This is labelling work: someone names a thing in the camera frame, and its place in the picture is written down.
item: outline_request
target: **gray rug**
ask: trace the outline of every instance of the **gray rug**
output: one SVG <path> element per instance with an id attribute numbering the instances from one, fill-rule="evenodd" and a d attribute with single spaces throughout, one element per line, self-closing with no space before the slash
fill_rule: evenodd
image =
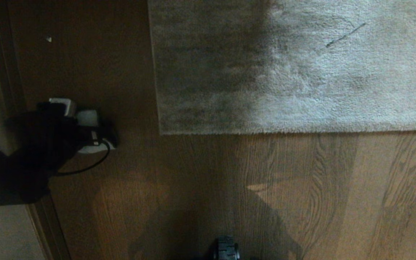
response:
<path id="1" fill-rule="evenodd" d="M 416 0 L 149 0 L 162 134 L 416 130 Z"/>

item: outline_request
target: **black wheel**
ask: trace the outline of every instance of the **black wheel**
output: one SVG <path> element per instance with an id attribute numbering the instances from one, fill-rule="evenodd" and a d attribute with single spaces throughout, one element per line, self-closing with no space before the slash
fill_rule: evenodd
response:
<path id="1" fill-rule="evenodd" d="M 223 235 L 218 237 L 216 250 L 214 251 L 214 260 L 240 260 L 238 253 L 238 244 L 234 243 L 232 237 Z"/>

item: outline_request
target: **black cable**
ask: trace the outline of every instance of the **black cable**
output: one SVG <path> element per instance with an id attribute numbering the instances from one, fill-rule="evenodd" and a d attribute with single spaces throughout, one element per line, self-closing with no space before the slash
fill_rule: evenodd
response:
<path id="1" fill-rule="evenodd" d="M 81 170 L 78 170 L 78 171 L 73 171 L 73 172 L 66 172 L 66 173 L 59 173 L 58 172 L 58 173 L 54 174 L 54 176 L 71 176 L 73 174 L 82 173 L 82 172 L 85 172 L 87 170 L 91 170 L 92 168 L 96 167 L 97 165 L 99 165 L 103 161 L 105 161 L 105 159 L 107 158 L 107 156 L 109 156 L 109 153 L 110 153 L 109 143 L 105 140 L 93 140 L 93 142 L 103 143 L 107 147 L 107 153 L 104 155 L 104 157 L 102 159 L 100 159 L 99 161 L 97 161 L 97 163 L 94 163 L 93 165 L 91 165 L 87 168 L 84 168 L 84 169 L 81 169 Z"/>

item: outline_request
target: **wood grain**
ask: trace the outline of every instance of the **wood grain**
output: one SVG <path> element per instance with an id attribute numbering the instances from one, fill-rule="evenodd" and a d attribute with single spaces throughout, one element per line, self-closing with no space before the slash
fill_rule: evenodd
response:
<path id="1" fill-rule="evenodd" d="M 192 259 L 223 234 L 244 259 L 416 259 L 416 132 L 159 136 L 145 0 L 9 13 L 28 108 L 69 97 L 120 135 L 51 181 L 72 259 Z"/>

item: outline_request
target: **hardwood floor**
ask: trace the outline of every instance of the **hardwood floor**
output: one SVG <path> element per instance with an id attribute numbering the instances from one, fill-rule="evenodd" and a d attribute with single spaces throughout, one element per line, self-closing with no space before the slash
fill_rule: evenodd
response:
<path id="1" fill-rule="evenodd" d="M 8 7 L 27 107 L 68 97 L 120 135 L 51 181 L 72 259 L 191 259 L 223 234 L 244 259 L 416 259 L 416 132 L 159 136 L 145 0 Z"/>

